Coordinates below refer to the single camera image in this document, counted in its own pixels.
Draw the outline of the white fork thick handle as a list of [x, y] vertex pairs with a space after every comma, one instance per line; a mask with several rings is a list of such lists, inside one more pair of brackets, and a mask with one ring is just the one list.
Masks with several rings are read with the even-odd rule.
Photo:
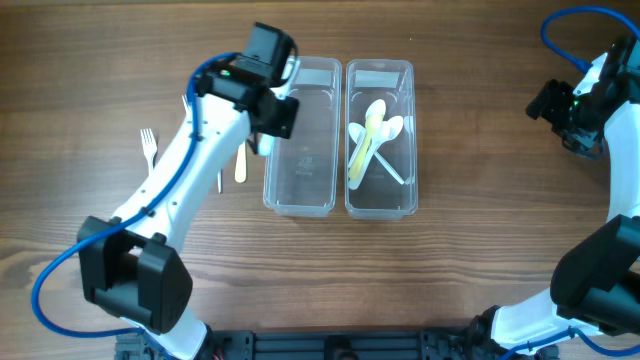
[[264, 157], [269, 156], [273, 151], [275, 141], [275, 137], [262, 134], [258, 143], [258, 154]]

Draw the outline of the yellow plastic spoon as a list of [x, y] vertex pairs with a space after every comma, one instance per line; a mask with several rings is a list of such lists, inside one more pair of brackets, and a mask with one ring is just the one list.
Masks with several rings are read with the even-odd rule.
[[383, 99], [375, 100], [367, 109], [364, 138], [356, 146], [353, 160], [349, 166], [348, 176], [350, 180], [355, 180], [359, 177], [372, 137], [379, 131], [385, 113], [386, 102]]

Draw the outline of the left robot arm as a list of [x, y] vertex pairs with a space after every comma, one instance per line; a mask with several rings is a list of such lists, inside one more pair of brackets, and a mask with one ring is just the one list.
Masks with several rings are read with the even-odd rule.
[[78, 241], [85, 299], [132, 324], [173, 359], [215, 359], [211, 328], [188, 307], [193, 280], [179, 253], [217, 173], [257, 137], [289, 138], [299, 102], [287, 96], [299, 67], [284, 31], [255, 23], [243, 52], [200, 65], [189, 110], [150, 175], [108, 221], [89, 216]]

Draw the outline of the clear plastic container right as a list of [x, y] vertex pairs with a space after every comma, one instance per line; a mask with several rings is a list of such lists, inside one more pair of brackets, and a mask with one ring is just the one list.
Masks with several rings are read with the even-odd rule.
[[378, 99], [386, 102], [385, 117], [404, 118], [400, 134], [379, 152], [405, 180], [400, 185], [374, 156], [356, 190], [344, 186], [345, 206], [354, 219], [398, 220], [418, 208], [418, 167], [414, 70], [406, 60], [354, 59], [346, 68], [345, 159], [355, 154], [348, 125], [365, 128], [365, 113]]

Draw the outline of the white plastic spoon thick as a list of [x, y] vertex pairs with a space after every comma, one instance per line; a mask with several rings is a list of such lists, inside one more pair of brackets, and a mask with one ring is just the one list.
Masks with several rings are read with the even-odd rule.
[[366, 172], [366, 170], [367, 170], [367, 168], [369, 166], [369, 163], [370, 163], [371, 159], [374, 157], [374, 153], [377, 152], [377, 150], [376, 151], [373, 150], [372, 141], [371, 141], [370, 146], [368, 148], [368, 151], [366, 153], [366, 156], [364, 158], [363, 166], [362, 166], [361, 173], [360, 173], [359, 177], [356, 178], [355, 180], [350, 180], [350, 179], [348, 180], [348, 187], [351, 190], [356, 190], [360, 186], [360, 184], [361, 184], [361, 182], [362, 182], [362, 180], [364, 178], [364, 174], [365, 174], [365, 172]]

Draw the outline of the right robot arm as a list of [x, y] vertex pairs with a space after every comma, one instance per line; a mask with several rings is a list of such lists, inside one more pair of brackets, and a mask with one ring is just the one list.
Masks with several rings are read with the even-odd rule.
[[605, 222], [561, 257], [548, 288], [494, 306], [467, 328], [468, 359], [545, 359], [578, 339], [609, 358], [638, 346], [608, 349], [599, 336], [639, 332], [639, 37], [616, 39], [575, 86], [548, 81], [526, 109], [546, 120], [564, 148], [609, 161]]

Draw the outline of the clear plastic container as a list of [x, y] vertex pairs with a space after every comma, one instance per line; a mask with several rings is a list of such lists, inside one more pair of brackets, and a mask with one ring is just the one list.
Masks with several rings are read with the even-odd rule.
[[288, 95], [300, 103], [292, 135], [267, 157], [264, 205], [282, 216], [325, 217], [337, 193], [342, 66], [302, 56]]
[[348, 125], [365, 128], [365, 113], [378, 99], [386, 102], [385, 117], [404, 118], [400, 134], [379, 152], [405, 180], [400, 185], [374, 156], [356, 190], [344, 186], [345, 206], [354, 219], [398, 220], [418, 208], [418, 167], [414, 70], [406, 60], [354, 59], [346, 68], [345, 159], [355, 154]]

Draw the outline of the yellow plastic fork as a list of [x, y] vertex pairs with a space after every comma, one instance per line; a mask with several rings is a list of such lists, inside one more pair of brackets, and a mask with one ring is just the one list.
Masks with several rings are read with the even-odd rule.
[[243, 142], [237, 149], [234, 179], [237, 183], [244, 183], [247, 179], [247, 147]]

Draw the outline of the clear plastic container left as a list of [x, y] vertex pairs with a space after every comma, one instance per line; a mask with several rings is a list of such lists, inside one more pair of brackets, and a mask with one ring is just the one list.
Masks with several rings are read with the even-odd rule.
[[325, 217], [337, 193], [342, 66], [302, 56], [288, 95], [300, 103], [292, 135], [267, 157], [264, 205], [282, 216]]

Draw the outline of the white plastic fork large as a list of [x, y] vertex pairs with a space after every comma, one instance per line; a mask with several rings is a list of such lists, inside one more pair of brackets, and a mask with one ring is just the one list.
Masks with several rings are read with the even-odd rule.
[[190, 105], [188, 103], [186, 95], [183, 94], [181, 98], [182, 98], [185, 114], [190, 114], [191, 113], [191, 108], [190, 108]]

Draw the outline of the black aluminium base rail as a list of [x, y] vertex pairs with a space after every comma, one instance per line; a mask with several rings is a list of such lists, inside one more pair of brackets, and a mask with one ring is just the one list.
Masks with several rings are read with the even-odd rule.
[[507, 350], [492, 341], [467, 338], [458, 328], [421, 331], [275, 332], [214, 331], [201, 360], [496, 360]]

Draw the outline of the white plastic spoon slim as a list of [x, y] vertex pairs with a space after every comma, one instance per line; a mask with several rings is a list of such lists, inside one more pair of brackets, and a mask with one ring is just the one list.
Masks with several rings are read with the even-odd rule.
[[348, 132], [351, 140], [358, 145], [366, 134], [366, 129], [358, 123], [352, 122], [348, 125]]

